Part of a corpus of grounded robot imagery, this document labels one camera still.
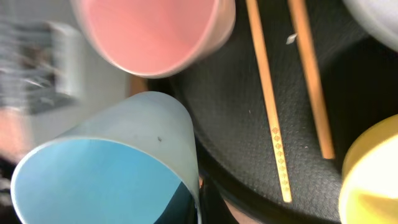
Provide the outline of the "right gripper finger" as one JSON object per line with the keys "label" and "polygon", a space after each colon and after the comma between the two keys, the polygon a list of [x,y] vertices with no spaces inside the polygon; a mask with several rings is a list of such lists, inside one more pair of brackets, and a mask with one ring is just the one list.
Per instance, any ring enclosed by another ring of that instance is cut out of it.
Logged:
{"label": "right gripper finger", "polygon": [[165,210],[154,224],[197,224],[195,202],[183,182],[177,187]]}

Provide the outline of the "blue cup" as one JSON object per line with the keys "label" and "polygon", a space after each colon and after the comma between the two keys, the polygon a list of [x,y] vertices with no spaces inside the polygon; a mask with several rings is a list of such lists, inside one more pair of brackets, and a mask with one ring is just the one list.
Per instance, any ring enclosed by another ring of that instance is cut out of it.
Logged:
{"label": "blue cup", "polygon": [[22,223],[155,223],[181,182],[200,223],[192,119],[175,98],[147,91],[31,150],[11,198]]}

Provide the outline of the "yellow bowl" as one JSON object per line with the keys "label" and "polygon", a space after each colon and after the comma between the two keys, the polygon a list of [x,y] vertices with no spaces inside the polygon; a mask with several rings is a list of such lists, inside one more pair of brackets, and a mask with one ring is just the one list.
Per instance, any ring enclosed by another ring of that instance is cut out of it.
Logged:
{"label": "yellow bowl", "polygon": [[341,223],[397,224],[397,116],[367,129],[343,163]]}

